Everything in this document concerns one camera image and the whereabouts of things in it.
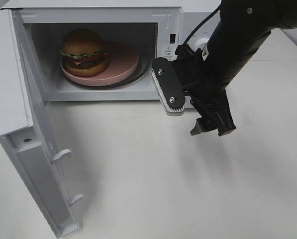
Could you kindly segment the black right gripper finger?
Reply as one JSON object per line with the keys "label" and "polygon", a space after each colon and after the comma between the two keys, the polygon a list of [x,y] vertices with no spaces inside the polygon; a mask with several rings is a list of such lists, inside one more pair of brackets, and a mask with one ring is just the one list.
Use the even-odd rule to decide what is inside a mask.
{"label": "black right gripper finger", "polygon": [[208,110],[217,126],[219,136],[230,134],[236,129],[226,92],[221,92],[216,98],[211,99]]}
{"label": "black right gripper finger", "polygon": [[218,129],[217,124],[204,111],[199,114],[200,118],[196,119],[195,127],[190,132],[192,136]]}

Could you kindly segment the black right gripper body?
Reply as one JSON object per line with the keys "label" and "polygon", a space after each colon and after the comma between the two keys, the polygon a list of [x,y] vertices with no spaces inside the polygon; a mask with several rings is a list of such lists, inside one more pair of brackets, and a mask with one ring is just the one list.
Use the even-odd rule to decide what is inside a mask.
{"label": "black right gripper body", "polygon": [[183,69],[183,92],[202,116],[225,117],[228,113],[225,86],[198,67]]}

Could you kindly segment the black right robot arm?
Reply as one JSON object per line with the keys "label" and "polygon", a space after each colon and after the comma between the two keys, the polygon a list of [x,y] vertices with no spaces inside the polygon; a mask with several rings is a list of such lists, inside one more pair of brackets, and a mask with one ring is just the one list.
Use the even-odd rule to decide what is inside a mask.
{"label": "black right robot arm", "polygon": [[220,22],[201,51],[194,54],[199,83],[187,88],[201,117],[191,135],[235,130],[226,87],[269,37],[272,29],[297,28],[297,0],[223,0],[178,47],[178,56],[191,53],[188,41],[215,13]]}

